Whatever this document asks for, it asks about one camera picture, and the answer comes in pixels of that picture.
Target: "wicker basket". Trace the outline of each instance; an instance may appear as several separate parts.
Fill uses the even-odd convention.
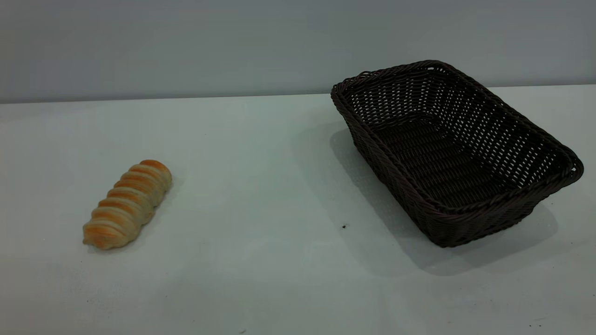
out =
[[[583,174],[572,150],[440,61],[363,72],[331,98],[374,173],[441,247],[515,225]]]

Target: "twisted bread roll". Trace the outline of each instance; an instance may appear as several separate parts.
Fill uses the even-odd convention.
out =
[[[134,240],[171,185],[170,170],[157,160],[133,165],[91,212],[83,226],[83,243],[107,250]]]

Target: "gray wall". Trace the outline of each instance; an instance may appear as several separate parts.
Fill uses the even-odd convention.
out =
[[[0,101],[328,92],[423,59],[596,83],[594,0],[0,0]]]

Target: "basket bottom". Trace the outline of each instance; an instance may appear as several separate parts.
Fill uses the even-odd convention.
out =
[[[495,176],[431,120],[375,131],[435,200],[451,207],[485,201],[515,188]]]

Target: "white table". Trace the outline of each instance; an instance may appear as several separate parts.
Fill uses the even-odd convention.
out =
[[[455,249],[418,231],[328,95],[0,106],[0,333],[592,334],[596,85],[493,91],[585,174]],[[123,249],[84,246],[149,158],[174,174],[156,217]]]

